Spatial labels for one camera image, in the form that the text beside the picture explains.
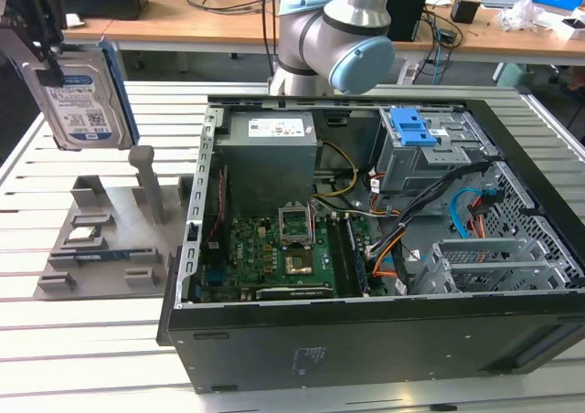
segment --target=light blue joint cap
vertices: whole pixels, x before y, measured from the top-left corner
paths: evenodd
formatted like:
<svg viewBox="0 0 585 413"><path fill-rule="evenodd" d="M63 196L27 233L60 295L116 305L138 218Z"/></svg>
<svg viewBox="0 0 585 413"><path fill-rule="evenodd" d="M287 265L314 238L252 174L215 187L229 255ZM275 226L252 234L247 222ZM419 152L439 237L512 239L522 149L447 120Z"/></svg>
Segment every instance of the light blue joint cap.
<svg viewBox="0 0 585 413"><path fill-rule="evenodd" d="M287 14L306 13L314 9L323 8L331 0L281 0L279 16Z"/></svg>
<svg viewBox="0 0 585 413"><path fill-rule="evenodd" d="M388 37L372 37L349 49L329 73L329 84L345 94L373 89L389 73L395 51Z"/></svg>

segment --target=white sticker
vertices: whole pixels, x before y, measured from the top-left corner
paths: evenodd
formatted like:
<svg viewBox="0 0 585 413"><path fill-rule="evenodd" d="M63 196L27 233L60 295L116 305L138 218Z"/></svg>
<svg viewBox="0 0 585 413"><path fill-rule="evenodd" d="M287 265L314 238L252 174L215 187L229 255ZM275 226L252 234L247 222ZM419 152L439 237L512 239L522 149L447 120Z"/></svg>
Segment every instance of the white sticker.
<svg viewBox="0 0 585 413"><path fill-rule="evenodd" d="M47 95L62 120L65 133L81 141L109 139L112 127L103 107L93 98L95 84L89 75L68 75L63 87L47 88Z"/></svg>
<svg viewBox="0 0 585 413"><path fill-rule="evenodd" d="M249 137L304 137L302 119L250 119Z"/></svg>
<svg viewBox="0 0 585 413"><path fill-rule="evenodd" d="M411 251L406 260L420 260L420 252L418 250Z"/></svg>
<svg viewBox="0 0 585 413"><path fill-rule="evenodd" d="M100 260L100 255L79 255L76 256L75 259L77 260Z"/></svg>
<svg viewBox="0 0 585 413"><path fill-rule="evenodd" d="M444 128L430 128L429 133L433 136L449 136L447 130Z"/></svg>
<svg viewBox="0 0 585 413"><path fill-rule="evenodd" d="M399 278L396 278L396 291L401 295L401 296L406 296L406 285L404 285L404 283L402 283L402 281Z"/></svg>
<svg viewBox="0 0 585 413"><path fill-rule="evenodd" d="M377 178L372 178L369 181L370 186L372 187L372 192L374 194L380 193L380 181Z"/></svg>

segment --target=blue hard drive label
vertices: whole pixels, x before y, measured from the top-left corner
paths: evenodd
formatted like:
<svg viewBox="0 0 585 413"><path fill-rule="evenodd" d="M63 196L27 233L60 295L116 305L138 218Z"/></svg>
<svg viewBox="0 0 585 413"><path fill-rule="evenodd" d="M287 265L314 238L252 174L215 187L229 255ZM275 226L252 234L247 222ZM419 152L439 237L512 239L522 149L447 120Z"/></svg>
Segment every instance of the blue hard drive label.
<svg viewBox="0 0 585 413"><path fill-rule="evenodd" d="M105 141L112 137L112 127L89 75L66 75L63 87L47 88L48 97L58 114L65 133L77 141Z"/></svg>
<svg viewBox="0 0 585 413"><path fill-rule="evenodd" d="M63 78L66 86L89 86L93 84L93 79L89 75L67 75Z"/></svg>

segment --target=open computer tower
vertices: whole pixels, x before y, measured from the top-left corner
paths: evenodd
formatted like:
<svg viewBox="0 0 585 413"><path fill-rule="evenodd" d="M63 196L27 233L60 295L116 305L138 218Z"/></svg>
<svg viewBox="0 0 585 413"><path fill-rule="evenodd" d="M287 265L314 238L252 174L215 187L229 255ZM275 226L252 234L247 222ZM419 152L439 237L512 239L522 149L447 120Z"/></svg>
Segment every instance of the open computer tower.
<svg viewBox="0 0 585 413"><path fill-rule="evenodd" d="M584 237L483 101L216 97L160 330L197 393L526 373Z"/></svg>

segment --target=power supply label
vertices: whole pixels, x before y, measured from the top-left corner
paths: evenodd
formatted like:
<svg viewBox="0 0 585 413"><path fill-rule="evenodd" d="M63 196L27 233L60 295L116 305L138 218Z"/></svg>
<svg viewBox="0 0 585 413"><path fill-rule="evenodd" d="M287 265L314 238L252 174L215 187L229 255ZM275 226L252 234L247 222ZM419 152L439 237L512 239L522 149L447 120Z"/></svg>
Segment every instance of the power supply label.
<svg viewBox="0 0 585 413"><path fill-rule="evenodd" d="M304 137L302 119L250 119L249 137Z"/></svg>
<svg viewBox="0 0 585 413"><path fill-rule="evenodd" d="M80 141L103 141L112 136L96 87L89 75L68 75L62 88L47 88L48 97L66 134Z"/></svg>

